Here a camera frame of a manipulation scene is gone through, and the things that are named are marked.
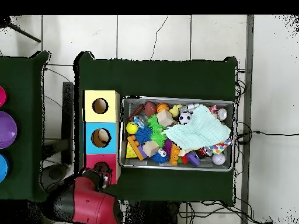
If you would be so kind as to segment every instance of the pink bowl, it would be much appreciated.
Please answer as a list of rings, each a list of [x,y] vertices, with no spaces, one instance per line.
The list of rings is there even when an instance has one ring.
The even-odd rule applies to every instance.
[[[5,101],[6,101],[6,93],[3,87],[0,86],[0,107],[4,105]]]

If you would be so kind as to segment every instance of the blue block with hole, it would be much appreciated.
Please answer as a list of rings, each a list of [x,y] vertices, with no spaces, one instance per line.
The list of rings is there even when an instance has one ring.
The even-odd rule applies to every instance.
[[[107,146],[98,148],[92,142],[92,134],[97,129],[104,129],[110,135],[110,141]],[[115,122],[86,122],[86,154],[115,154],[117,153],[118,132]]]

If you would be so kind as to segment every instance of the yellow ball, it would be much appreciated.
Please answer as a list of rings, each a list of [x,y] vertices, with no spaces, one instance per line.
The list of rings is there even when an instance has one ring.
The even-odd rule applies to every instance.
[[[129,122],[126,126],[126,130],[129,134],[134,135],[138,130],[138,125],[134,122]]]

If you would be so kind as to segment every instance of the orange ball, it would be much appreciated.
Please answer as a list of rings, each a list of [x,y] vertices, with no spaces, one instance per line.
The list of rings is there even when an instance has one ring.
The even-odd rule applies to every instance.
[[[166,103],[160,103],[159,105],[157,105],[157,113],[159,113],[160,111],[163,110],[168,111],[169,110],[169,106]]]

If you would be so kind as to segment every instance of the metal tray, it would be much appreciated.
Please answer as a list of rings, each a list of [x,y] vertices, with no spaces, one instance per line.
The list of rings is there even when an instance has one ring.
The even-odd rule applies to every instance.
[[[146,158],[144,160],[139,160],[138,158],[126,158],[127,149],[127,137],[128,133],[126,131],[127,119],[130,114],[139,106],[139,104],[144,104],[146,101],[152,101],[155,104],[166,103],[170,108],[176,104],[190,104],[190,103],[200,103],[207,107],[212,105],[217,105],[218,107],[227,110],[227,118],[223,123],[231,129],[230,138],[232,139],[232,144],[224,150],[224,155],[226,161],[223,165],[217,166],[212,162],[210,157],[200,160],[199,167],[194,166],[191,163],[188,164],[178,164],[177,166],[172,166],[169,162],[164,164],[158,164],[153,162],[151,159]],[[124,96],[121,103],[120,111],[120,146],[119,146],[119,163],[123,167],[139,167],[148,169],[172,169],[172,170],[202,170],[202,171],[214,171],[214,172],[228,172],[232,169],[234,165],[234,152],[235,152],[235,137],[237,133],[236,125],[236,106],[232,101],[222,101],[222,100],[195,100],[195,99],[179,99],[179,98],[164,98],[164,97],[147,97],[147,96]]]

